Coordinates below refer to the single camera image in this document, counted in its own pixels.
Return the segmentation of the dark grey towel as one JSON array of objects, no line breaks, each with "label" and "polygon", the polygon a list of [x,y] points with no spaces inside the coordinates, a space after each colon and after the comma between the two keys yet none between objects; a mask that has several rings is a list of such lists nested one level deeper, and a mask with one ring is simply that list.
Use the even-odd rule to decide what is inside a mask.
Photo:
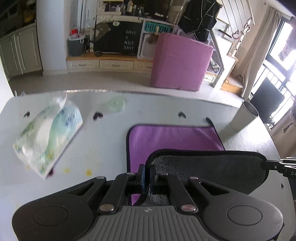
[{"label": "dark grey towel", "polygon": [[158,173],[169,173],[186,181],[191,176],[250,194],[261,186],[269,172],[261,167],[267,159],[257,152],[156,150],[143,164],[148,172],[154,165]]}]

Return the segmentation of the purple towel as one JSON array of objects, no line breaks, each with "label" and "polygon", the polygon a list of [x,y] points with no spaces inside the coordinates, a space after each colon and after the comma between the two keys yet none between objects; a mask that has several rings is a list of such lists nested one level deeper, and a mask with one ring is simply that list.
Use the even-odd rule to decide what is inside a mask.
[{"label": "purple towel", "polygon": [[182,151],[225,150],[212,126],[135,125],[126,136],[127,170],[137,172],[149,156],[162,149]]}]

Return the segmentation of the black chair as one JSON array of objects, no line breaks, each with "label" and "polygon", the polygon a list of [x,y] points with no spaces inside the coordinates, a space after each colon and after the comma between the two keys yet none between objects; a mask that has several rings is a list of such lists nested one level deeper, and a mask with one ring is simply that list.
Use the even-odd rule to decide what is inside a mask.
[{"label": "black chair", "polygon": [[263,123],[273,124],[274,120],[271,114],[278,109],[284,99],[284,95],[281,94],[268,78],[265,78],[253,95],[250,103],[257,109]]}]

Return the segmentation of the green round lid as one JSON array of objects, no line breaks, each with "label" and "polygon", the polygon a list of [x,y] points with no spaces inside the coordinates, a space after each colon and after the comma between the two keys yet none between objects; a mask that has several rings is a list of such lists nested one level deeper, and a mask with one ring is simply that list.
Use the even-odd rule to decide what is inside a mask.
[{"label": "green round lid", "polygon": [[113,113],[119,113],[125,109],[126,102],[123,97],[117,96],[109,100],[108,108]]}]

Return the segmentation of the beige curtain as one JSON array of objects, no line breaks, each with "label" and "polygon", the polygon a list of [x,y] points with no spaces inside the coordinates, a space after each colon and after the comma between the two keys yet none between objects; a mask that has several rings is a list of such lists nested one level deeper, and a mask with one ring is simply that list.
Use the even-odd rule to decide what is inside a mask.
[{"label": "beige curtain", "polygon": [[281,16],[278,10],[272,7],[267,8],[254,42],[235,72],[237,77],[242,78],[243,90],[241,92],[241,97],[244,100],[249,98],[257,73],[267,56],[280,19]]}]

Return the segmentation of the tissue paper pack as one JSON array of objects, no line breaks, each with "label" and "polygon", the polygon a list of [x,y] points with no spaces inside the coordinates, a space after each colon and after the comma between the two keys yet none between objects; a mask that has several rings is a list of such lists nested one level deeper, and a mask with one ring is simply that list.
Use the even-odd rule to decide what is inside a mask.
[{"label": "tissue paper pack", "polygon": [[80,110],[67,95],[54,97],[13,143],[16,156],[46,179],[83,125]]}]

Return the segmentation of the pink fabric box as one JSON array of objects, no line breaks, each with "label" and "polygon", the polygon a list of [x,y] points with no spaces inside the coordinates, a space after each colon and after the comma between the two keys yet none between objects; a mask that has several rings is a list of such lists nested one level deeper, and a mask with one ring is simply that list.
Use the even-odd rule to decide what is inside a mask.
[{"label": "pink fabric box", "polygon": [[161,33],[154,54],[151,86],[199,91],[212,57],[207,44],[169,33]]}]

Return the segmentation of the cream low drawer cabinet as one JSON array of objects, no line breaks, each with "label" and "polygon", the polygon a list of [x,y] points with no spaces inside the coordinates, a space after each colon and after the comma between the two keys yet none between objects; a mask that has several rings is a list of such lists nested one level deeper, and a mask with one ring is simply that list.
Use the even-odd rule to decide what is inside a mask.
[{"label": "cream low drawer cabinet", "polygon": [[74,72],[126,72],[151,73],[151,60],[137,59],[136,56],[103,54],[99,57],[93,53],[66,58],[67,71]]}]

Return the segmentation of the black bag with white text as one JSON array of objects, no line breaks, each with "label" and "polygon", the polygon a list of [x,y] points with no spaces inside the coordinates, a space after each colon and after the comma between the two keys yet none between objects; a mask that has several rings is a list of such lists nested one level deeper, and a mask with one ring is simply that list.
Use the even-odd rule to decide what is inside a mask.
[{"label": "black bag with white text", "polygon": [[102,54],[136,55],[142,23],[101,22],[95,26],[93,51]]}]

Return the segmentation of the teal lettered sign box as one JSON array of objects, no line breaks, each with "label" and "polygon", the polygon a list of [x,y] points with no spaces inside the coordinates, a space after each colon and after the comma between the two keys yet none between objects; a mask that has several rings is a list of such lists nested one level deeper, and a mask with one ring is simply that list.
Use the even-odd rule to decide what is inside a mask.
[{"label": "teal lettered sign box", "polygon": [[140,34],[137,59],[153,60],[159,34],[172,33],[173,24],[165,21],[144,19]]}]

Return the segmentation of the grey bucket with red lid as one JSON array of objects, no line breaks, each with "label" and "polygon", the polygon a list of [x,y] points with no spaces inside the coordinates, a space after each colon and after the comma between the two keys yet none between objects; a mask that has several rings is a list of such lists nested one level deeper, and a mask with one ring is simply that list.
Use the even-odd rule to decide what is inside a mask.
[{"label": "grey bucket with red lid", "polygon": [[76,28],[70,31],[68,38],[68,52],[70,56],[81,56],[85,51],[85,35],[78,32]]}]

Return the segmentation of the black hanging jacket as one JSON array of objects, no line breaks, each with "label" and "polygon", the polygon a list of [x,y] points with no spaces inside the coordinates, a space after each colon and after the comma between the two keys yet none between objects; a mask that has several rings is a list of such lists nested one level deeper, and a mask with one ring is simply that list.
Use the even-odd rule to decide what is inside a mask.
[{"label": "black hanging jacket", "polygon": [[197,41],[206,42],[221,8],[215,0],[189,1],[178,26],[186,35],[193,34]]}]

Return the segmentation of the white cupboard with doors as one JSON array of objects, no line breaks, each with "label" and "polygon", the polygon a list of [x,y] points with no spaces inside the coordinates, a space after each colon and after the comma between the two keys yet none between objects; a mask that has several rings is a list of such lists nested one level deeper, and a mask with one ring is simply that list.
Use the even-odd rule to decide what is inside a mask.
[{"label": "white cupboard with doors", "polygon": [[1,61],[8,79],[43,70],[36,23],[1,38]]}]

